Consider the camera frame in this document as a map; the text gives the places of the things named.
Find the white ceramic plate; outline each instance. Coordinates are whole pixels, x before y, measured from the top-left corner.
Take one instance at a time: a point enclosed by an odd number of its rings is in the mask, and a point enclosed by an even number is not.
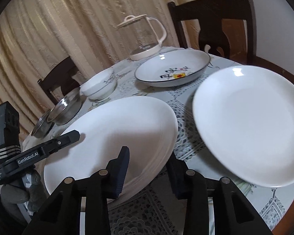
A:
[[[135,77],[146,85],[172,87],[197,79],[210,62],[210,56],[200,50],[180,49],[164,53],[144,62]]]
[[[197,129],[214,156],[245,181],[294,182],[294,85],[256,66],[209,76],[193,100]]]
[[[119,204],[143,189],[169,159],[177,137],[177,119],[165,102],[134,96],[106,103],[86,113],[63,133],[77,130],[77,143],[52,154],[46,161],[44,180],[51,194],[66,177],[89,177],[130,149],[130,162]]]

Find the white bowl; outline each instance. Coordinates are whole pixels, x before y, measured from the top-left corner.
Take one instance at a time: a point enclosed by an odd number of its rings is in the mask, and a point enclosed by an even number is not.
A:
[[[135,77],[149,86],[179,86],[200,77],[209,62],[210,56],[204,51],[175,50],[144,62],[136,69]]]
[[[115,89],[117,79],[112,68],[105,69],[81,86],[81,92],[91,100],[102,100]]]

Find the screw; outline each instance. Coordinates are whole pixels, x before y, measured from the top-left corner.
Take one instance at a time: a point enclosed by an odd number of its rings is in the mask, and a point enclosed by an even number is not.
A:
[[[186,171],[186,175],[193,176],[193,175],[195,175],[195,171],[193,171],[192,169],[188,169]]]
[[[72,183],[73,182],[73,178],[71,177],[67,177],[64,179],[64,183]]]
[[[105,175],[107,175],[108,174],[108,171],[106,170],[106,169],[101,169],[100,171],[99,171],[99,175],[101,175],[101,176],[105,176]]]
[[[222,183],[230,183],[230,179],[227,178],[227,177],[223,177],[223,178],[221,179],[221,181],[222,181]]]

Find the lace tablecloth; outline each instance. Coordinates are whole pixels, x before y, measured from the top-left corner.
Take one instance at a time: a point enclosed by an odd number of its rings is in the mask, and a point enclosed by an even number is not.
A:
[[[160,53],[177,48],[164,47]],[[177,158],[187,162],[190,169],[200,172],[204,177],[219,180],[222,176],[230,177],[245,194],[254,208],[259,212],[268,227],[272,230],[281,220],[294,200],[294,184],[271,189],[255,186],[236,177],[228,171],[207,149],[200,138],[192,117],[192,98],[197,87],[214,71],[239,65],[236,62],[211,56],[211,65],[196,81],[172,88],[154,88],[143,85],[135,80],[134,71],[147,59],[140,61],[123,60],[114,69],[118,85],[115,91],[101,102],[85,100],[81,110],[68,123],[54,126],[44,139],[28,136],[23,143],[27,150],[37,144],[59,136],[69,125],[88,111],[112,100],[128,96],[151,96],[163,100],[174,110],[179,134],[174,148]],[[37,166],[43,177],[44,161]],[[182,234],[186,212],[186,200],[177,200],[171,191],[166,169],[142,191],[120,206],[109,210],[112,234]],[[210,234],[214,234],[212,202],[209,203]]]

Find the teapot handle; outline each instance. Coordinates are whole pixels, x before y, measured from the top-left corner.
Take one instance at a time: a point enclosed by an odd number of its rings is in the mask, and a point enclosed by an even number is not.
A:
[[[146,17],[146,19],[147,19],[148,24],[150,25],[152,31],[153,31],[154,34],[156,35],[156,38],[157,38],[157,41],[158,41],[159,45],[161,46],[162,43],[164,42],[166,36],[167,36],[167,32],[166,32],[165,27],[164,27],[163,24],[162,24],[157,18],[155,18],[155,17]],[[151,25],[151,23],[150,23],[151,20],[155,20],[155,21],[157,21],[157,23],[160,25],[160,27],[161,27],[161,29],[162,29],[163,34],[162,34],[162,37],[161,37],[160,39],[159,39],[159,37],[158,37],[156,31],[154,30],[154,28],[152,27],[152,25]]]
[[[124,18],[124,21],[127,21],[128,19],[130,19],[130,18],[134,18],[135,16],[133,16],[133,15],[129,15],[129,16],[126,16],[125,18]]]

